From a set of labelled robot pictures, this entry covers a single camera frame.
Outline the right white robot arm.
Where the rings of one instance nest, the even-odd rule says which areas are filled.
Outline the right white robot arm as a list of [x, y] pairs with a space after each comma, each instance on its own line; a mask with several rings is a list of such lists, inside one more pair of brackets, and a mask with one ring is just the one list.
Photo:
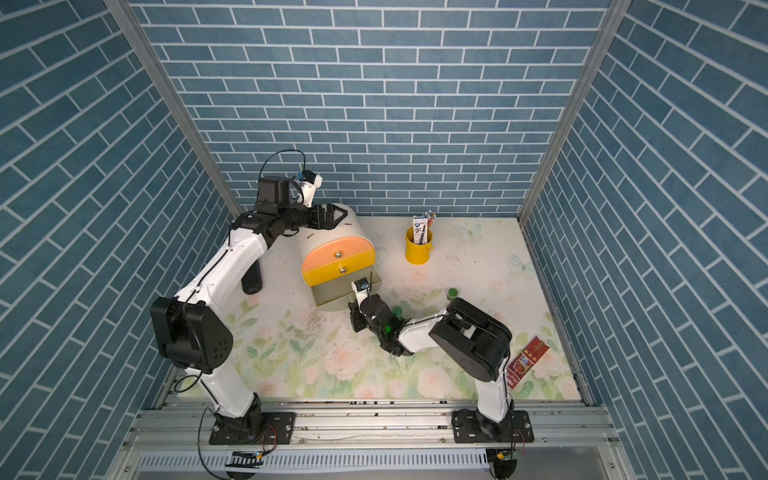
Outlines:
[[462, 298], [451, 300], [436, 314], [405, 320], [380, 296], [359, 293], [348, 302], [355, 332], [369, 330], [379, 346], [396, 357], [439, 348], [474, 380], [477, 411], [499, 424], [510, 412], [504, 369], [511, 359], [511, 331]]

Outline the orange top drawer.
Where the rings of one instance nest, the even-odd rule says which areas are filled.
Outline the orange top drawer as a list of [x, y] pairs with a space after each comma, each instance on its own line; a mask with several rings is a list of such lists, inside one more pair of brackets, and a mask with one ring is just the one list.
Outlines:
[[364, 237], [347, 236], [311, 245], [311, 240], [318, 240], [317, 235], [312, 236], [300, 245], [302, 253], [302, 269], [305, 271], [319, 268], [353, 255], [373, 250], [373, 244]]

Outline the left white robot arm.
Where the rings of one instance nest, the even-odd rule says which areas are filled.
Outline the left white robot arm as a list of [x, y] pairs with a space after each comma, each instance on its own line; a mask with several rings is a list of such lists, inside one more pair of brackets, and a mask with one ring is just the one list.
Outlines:
[[347, 216], [342, 207], [313, 203], [322, 177], [309, 170], [296, 180], [262, 177], [255, 208], [240, 214], [211, 260], [171, 297], [159, 297], [150, 315], [159, 353], [198, 381], [221, 417], [244, 419], [257, 396], [230, 359], [234, 337], [224, 322], [225, 301], [246, 284], [274, 242], [302, 228], [332, 230]]

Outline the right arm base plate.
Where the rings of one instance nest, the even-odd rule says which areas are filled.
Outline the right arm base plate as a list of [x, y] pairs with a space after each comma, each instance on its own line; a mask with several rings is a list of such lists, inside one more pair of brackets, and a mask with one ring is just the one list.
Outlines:
[[527, 444], [535, 440], [529, 414], [522, 410], [508, 412], [501, 422], [496, 423], [476, 410], [461, 409], [452, 413], [451, 427], [458, 444]]

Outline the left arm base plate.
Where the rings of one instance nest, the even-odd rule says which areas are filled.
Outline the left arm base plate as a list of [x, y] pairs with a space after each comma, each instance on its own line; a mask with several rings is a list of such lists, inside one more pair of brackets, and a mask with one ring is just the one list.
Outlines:
[[251, 412], [243, 418], [216, 413], [210, 445], [287, 445], [296, 421], [294, 412]]

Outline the yellow drawer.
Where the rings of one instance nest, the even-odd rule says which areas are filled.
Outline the yellow drawer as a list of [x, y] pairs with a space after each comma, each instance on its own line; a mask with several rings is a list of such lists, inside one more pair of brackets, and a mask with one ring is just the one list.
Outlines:
[[374, 249], [351, 255], [342, 253], [341, 257], [336, 257], [334, 251], [314, 252], [303, 262], [302, 276], [307, 285], [314, 287], [368, 268], [375, 263], [375, 260]]

